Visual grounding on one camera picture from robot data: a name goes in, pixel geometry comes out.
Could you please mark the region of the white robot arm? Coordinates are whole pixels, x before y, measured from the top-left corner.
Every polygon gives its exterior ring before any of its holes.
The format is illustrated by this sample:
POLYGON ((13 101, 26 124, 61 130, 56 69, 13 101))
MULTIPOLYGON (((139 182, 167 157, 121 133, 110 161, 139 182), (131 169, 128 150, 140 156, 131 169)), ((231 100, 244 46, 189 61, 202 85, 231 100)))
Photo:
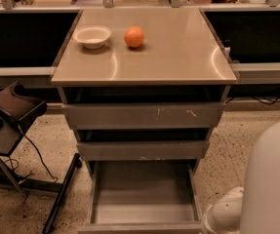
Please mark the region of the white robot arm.
POLYGON ((280 122, 256 141, 244 185, 206 210, 202 225, 205 234, 280 234, 280 122))

